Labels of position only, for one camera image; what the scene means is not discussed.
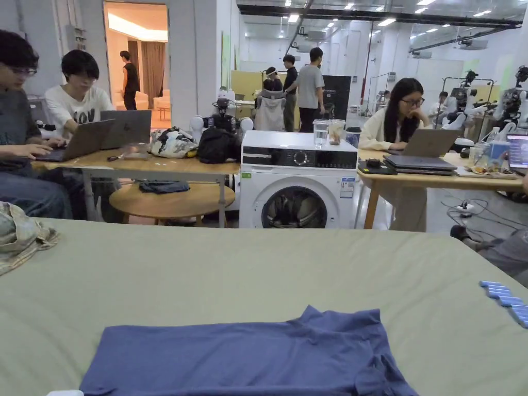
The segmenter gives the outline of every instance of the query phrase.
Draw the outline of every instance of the washing machine label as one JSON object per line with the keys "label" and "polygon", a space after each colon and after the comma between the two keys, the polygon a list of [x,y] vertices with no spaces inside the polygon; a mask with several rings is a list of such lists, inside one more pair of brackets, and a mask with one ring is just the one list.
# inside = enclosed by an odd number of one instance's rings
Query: washing machine label
{"label": "washing machine label", "polygon": [[353,177],[344,177],[341,180],[341,198],[353,198],[354,196],[354,182]]}

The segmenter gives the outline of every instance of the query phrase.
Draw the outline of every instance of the gray laptop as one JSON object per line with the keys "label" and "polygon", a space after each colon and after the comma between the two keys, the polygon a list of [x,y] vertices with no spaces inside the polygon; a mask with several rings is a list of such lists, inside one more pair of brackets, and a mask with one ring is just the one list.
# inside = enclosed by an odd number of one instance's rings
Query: gray laptop
{"label": "gray laptop", "polygon": [[417,129],[405,150],[387,150],[387,152],[392,155],[413,157],[443,157],[459,136],[458,129]]}
{"label": "gray laptop", "polygon": [[36,156],[38,161],[64,162],[83,155],[88,155],[101,150],[101,143],[105,140],[114,120],[90,122],[81,124],[63,148],[55,148],[46,155]]}
{"label": "gray laptop", "polygon": [[101,149],[121,148],[131,143],[150,142],[150,110],[102,111],[101,120],[114,119],[116,122]]}

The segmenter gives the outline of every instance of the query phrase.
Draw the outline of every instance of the power strip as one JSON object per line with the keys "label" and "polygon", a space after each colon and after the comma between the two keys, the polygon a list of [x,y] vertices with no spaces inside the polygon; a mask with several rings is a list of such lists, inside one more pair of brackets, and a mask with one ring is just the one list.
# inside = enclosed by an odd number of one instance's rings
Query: power strip
{"label": "power strip", "polygon": [[478,214],[478,208],[474,205],[471,205],[470,203],[466,204],[465,208],[462,207],[462,205],[459,205],[455,209],[461,213]]}

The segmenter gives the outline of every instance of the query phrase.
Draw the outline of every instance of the black tank top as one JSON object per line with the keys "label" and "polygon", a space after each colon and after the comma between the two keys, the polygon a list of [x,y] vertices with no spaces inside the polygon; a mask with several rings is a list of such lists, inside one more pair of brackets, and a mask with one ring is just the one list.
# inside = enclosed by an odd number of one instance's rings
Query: black tank top
{"label": "black tank top", "polygon": [[137,76],[136,67],[133,63],[126,63],[125,69],[127,69],[127,84],[125,86],[125,92],[139,91],[139,78]]}

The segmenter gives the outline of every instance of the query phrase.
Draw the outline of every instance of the table leg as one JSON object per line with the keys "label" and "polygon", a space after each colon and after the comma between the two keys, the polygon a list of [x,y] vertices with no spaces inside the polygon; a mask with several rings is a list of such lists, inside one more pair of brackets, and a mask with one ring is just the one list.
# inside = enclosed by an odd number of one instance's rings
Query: table leg
{"label": "table leg", "polygon": [[218,227],[224,228],[224,219],[225,219],[225,176],[224,179],[220,181],[220,199],[218,200],[218,205],[220,206],[218,211]]}
{"label": "table leg", "polygon": [[380,192],[378,191],[378,184],[376,182],[372,183],[370,187],[370,198],[369,206],[366,210],[365,217],[365,226],[363,227],[366,230],[372,230],[374,227],[374,217],[376,216],[376,208],[378,207],[378,198],[380,197]]}
{"label": "table leg", "polygon": [[86,201],[86,215],[88,220],[97,221],[97,209],[95,201],[93,200],[92,178],[90,173],[82,170],[82,179],[84,182],[84,199]]}

